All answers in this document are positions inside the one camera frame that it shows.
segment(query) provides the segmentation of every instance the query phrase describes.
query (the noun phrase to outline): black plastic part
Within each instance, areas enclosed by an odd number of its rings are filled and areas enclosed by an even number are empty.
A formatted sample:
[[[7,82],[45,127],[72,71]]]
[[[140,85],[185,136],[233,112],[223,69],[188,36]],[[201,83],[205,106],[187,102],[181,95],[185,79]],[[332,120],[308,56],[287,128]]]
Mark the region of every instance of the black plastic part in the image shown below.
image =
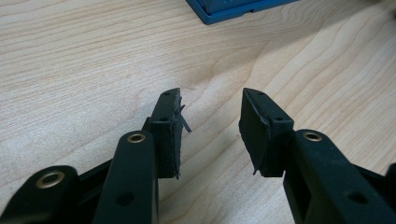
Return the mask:
[[[148,122],[155,140],[159,178],[179,177],[181,131],[184,126],[191,131],[184,125],[180,103],[179,88],[162,93]]]
[[[79,197],[70,166],[51,166],[32,175],[9,201],[0,223],[69,223]]]
[[[239,131],[255,173],[281,177],[284,144],[291,139],[294,121],[268,95],[244,89]]]
[[[75,214],[75,223],[91,223],[99,202],[112,160],[102,163],[79,176],[81,198]]]
[[[157,223],[157,208],[154,139],[145,131],[127,133],[117,146],[93,223]]]
[[[296,223],[396,223],[381,195],[323,133],[296,132],[288,156],[284,187]]]

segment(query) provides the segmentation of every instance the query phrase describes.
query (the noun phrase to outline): black plastic bracket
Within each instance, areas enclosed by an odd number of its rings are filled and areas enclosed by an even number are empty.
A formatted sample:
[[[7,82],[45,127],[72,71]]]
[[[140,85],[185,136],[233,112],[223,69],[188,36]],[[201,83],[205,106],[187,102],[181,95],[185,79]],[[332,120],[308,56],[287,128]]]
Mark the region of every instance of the black plastic bracket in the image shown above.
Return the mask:
[[[263,92],[244,89],[239,128],[255,171],[281,176],[296,223],[396,223],[396,163],[385,176],[351,164],[323,133],[292,129]]]

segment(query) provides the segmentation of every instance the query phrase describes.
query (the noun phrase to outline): blue plastic box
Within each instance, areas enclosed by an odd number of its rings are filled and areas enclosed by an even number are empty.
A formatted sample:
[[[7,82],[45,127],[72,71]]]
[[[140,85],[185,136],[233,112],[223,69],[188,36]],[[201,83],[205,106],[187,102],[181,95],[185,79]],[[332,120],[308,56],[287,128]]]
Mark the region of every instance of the blue plastic box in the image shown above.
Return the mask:
[[[187,0],[201,21],[207,25],[295,1],[298,0]]]

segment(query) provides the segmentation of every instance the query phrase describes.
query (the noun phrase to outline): light wood surface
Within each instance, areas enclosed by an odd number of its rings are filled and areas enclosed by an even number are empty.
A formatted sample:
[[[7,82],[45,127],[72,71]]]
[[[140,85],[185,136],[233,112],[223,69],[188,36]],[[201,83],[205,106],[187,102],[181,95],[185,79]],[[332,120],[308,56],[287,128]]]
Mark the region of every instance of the light wood surface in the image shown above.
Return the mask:
[[[244,87],[354,163],[396,162],[396,2],[303,0],[206,26],[184,0],[0,1],[0,211],[28,176],[113,156],[180,87],[181,175],[162,223],[293,223],[281,178],[252,175]]]

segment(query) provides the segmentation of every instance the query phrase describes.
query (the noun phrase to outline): hole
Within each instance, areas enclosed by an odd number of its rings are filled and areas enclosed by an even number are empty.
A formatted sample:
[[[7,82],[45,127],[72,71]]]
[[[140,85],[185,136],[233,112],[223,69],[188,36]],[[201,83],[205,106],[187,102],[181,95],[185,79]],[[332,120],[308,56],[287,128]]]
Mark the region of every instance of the hole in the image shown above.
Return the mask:
[[[51,171],[45,175],[42,175],[35,185],[39,189],[48,189],[59,183],[64,179],[64,172],[61,171]]]
[[[135,133],[128,137],[128,142],[139,143],[145,140],[146,136],[141,133]]]
[[[316,133],[304,133],[304,138],[312,142],[320,142],[322,137]]]
[[[367,198],[358,192],[350,192],[350,193],[348,193],[347,197],[350,201],[352,201],[354,203],[360,203],[360,204],[368,203]]]
[[[134,194],[132,192],[123,192],[116,199],[116,203],[121,206],[128,205],[133,201],[134,201]]]

